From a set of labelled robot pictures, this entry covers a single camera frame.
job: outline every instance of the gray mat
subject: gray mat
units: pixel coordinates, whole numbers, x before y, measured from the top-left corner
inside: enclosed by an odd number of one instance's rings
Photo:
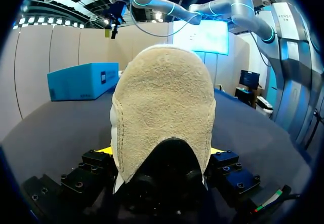
[[[106,93],[95,101],[48,102],[24,119],[3,140],[18,182],[43,173],[58,182],[62,173],[69,173],[81,161],[84,152],[108,147],[111,97]],[[212,146],[239,154],[244,167],[261,175],[262,184],[288,184],[294,193],[301,193],[311,170],[287,132],[222,92],[216,91],[215,99]],[[234,210],[217,192],[215,199],[221,217],[233,215]],[[281,212],[291,204],[285,203]]]

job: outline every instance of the cable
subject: cable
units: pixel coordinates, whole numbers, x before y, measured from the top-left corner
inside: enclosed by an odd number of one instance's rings
[[[139,28],[142,32],[146,33],[146,34],[149,34],[149,35],[153,35],[153,36],[157,36],[159,38],[166,38],[168,36],[171,36],[171,35],[174,35],[176,33],[178,33],[179,31],[181,31],[193,18],[199,16],[200,14],[197,14],[195,16],[192,16],[179,30],[177,30],[176,32],[172,33],[172,34],[168,34],[168,35],[157,35],[157,34],[153,34],[153,33],[150,33],[144,29],[142,29],[136,22],[134,16],[133,16],[133,13],[132,13],[132,2],[133,0],[131,0],[131,3],[130,3],[130,13],[131,13],[131,17],[132,17],[132,21],[134,22],[134,24],[137,26],[137,28]]]
[[[260,53],[260,56],[261,56],[261,58],[262,58],[263,63],[265,64],[265,66],[267,66],[267,67],[271,67],[271,65],[268,65],[268,64],[264,61],[263,56],[262,56],[262,53],[261,53],[260,48],[259,48],[259,46],[258,46],[258,43],[257,43],[257,41],[255,40],[254,36],[252,35],[252,32],[249,31],[249,33],[251,34],[251,36],[252,36],[252,38],[253,38],[253,40],[254,40],[254,42],[255,42],[255,45],[257,45],[257,48],[258,48],[258,50],[259,50],[259,53]]]
[[[282,198],[278,198],[275,201],[272,201],[271,203],[264,206],[261,210],[257,211],[256,215],[258,215],[258,216],[262,215],[264,212],[266,212],[271,207],[273,207],[273,206],[275,206],[277,204],[283,203],[286,200],[296,200],[296,199],[299,199],[299,198],[300,198],[300,195],[298,195],[298,194],[292,194],[292,195],[288,195],[288,196],[285,196],[285,197],[282,197]]]
[[[321,115],[320,115],[320,111],[322,110],[322,106],[323,106],[323,101],[324,101],[324,97],[323,97],[323,100],[322,100],[322,103],[320,104],[320,107],[319,107],[319,110],[318,110],[318,114],[321,118],[323,118]]]

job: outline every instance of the wall panel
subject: wall panel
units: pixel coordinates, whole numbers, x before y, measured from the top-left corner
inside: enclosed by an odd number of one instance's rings
[[[235,36],[235,66],[233,71],[233,81],[235,82],[236,86],[238,86],[239,83],[241,70],[249,70],[249,59],[250,45],[239,36]]]
[[[51,25],[21,29],[16,52],[16,89],[22,117],[50,100],[47,73],[50,65]]]
[[[141,43],[139,37],[134,36],[134,25],[118,28],[118,34],[115,39],[109,39],[108,42],[108,61],[118,62],[119,69],[124,70],[127,64],[133,59],[134,43]]]
[[[201,58],[202,62],[205,63],[205,53],[204,52],[195,52]]]
[[[169,32],[168,23],[143,23],[139,26],[153,34],[157,35],[167,35]],[[145,48],[155,44],[167,44],[168,38],[159,38],[157,36],[152,36],[144,33],[136,26],[132,26],[134,30],[134,43],[133,43],[133,56],[135,57]]]
[[[234,55],[235,55],[235,35],[228,33],[229,51],[228,55],[218,54],[217,59],[217,72],[215,84],[223,86],[225,92],[229,95],[235,94],[235,87],[237,84],[233,81],[234,71]]]
[[[257,39],[257,36],[254,33],[252,34],[254,38]],[[268,67],[263,63],[257,45],[255,44],[250,33],[241,34],[238,35],[238,37],[240,37],[250,45],[249,48],[250,57],[249,57],[248,70],[260,74],[259,84],[262,86],[262,88],[265,88],[266,81],[267,81]],[[268,59],[264,55],[262,55],[262,57],[266,63],[270,64],[268,62]]]
[[[81,29],[79,64],[108,62],[109,40],[104,29]]]
[[[14,77],[19,31],[10,32],[0,59],[0,141],[21,121]]]
[[[214,86],[216,82],[217,56],[218,54],[216,53],[205,53],[205,66],[208,69]]]
[[[55,26],[50,47],[50,72],[78,65],[80,28]]]

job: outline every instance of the display screen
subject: display screen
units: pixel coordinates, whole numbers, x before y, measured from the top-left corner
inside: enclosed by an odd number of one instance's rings
[[[257,90],[259,85],[259,73],[253,73],[251,71],[241,70],[241,76],[239,78],[239,83],[241,85],[247,86],[252,90]]]
[[[186,21],[173,22],[173,32],[178,31]],[[187,24],[173,35],[173,44],[197,52],[220,53],[228,55],[227,22],[202,20],[200,25]]]

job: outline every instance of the beige suede shoe upper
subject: beige suede shoe upper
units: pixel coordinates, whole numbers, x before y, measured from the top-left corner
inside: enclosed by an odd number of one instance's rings
[[[125,182],[170,137],[185,140],[205,171],[216,102],[208,70],[196,54],[168,45],[142,51],[125,69],[112,102],[118,170]]]

